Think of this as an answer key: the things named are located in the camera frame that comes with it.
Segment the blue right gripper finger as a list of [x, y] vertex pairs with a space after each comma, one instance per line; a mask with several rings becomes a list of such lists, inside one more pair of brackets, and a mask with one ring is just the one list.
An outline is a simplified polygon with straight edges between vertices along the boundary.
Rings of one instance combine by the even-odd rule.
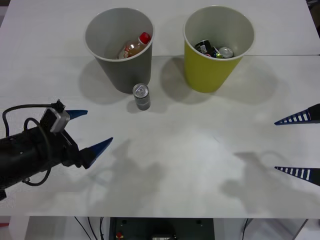
[[298, 179], [307, 181], [316, 186], [320, 186], [320, 168], [299, 168], [284, 166], [275, 166], [274, 168]]
[[274, 124], [276, 126], [298, 125], [298, 124], [319, 124], [320, 123], [320, 104], [313, 105], [303, 111], [289, 115]]

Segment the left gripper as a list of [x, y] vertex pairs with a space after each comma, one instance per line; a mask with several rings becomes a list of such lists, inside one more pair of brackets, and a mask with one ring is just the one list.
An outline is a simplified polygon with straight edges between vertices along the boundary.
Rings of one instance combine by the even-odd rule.
[[[69, 119], [84, 116], [88, 114], [87, 110], [66, 110]], [[72, 140], [67, 131], [61, 133], [45, 133], [49, 146], [44, 139], [43, 134], [37, 128], [31, 128], [26, 131], [27, 142], [31, 148], [27, 151], [26, 172], [29, 176], [44, 172], [57, 165], [65, 167], [76, 166], [89, 169], [97, 158], [107, 149], [113, 141], [110, 137], [100, 143], [79, 150], [78, 145]]]

